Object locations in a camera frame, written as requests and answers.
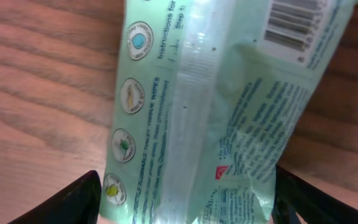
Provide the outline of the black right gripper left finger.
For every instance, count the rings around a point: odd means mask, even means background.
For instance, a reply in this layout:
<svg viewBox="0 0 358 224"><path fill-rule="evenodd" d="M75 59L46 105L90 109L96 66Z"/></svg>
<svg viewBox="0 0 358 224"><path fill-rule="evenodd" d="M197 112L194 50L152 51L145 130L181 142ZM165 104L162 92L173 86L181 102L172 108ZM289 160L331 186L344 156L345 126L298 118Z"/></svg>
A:
<svg viewBox="0 0 358 224"><path fill-rule="evenodd" d="M101 181L90 170L9 224L96 224L100 201Z"/></svg>

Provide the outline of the green wet wipes pack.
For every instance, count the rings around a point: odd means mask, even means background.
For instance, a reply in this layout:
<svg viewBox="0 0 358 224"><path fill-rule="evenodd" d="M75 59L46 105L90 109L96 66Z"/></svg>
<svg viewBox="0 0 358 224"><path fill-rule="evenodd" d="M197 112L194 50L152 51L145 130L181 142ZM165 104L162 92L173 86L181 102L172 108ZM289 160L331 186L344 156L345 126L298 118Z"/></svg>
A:
<svg viewBox="0 0 358 224"><path fill-rule="evenodd" d="M355 0L126 0L99 213L267 223Z"/></svg>

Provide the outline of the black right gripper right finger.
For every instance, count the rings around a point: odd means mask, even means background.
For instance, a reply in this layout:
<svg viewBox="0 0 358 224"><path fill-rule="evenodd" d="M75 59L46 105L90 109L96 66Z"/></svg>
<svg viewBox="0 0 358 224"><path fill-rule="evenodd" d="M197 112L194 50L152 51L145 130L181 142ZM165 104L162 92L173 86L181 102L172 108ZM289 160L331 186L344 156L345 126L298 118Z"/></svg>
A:
<svg viewBox="0 0 358 224"><path fill-rule="evenodd" d="M277 224L358 223L358 210L324 193L298 176L276 166L272 219Z"/></svg>

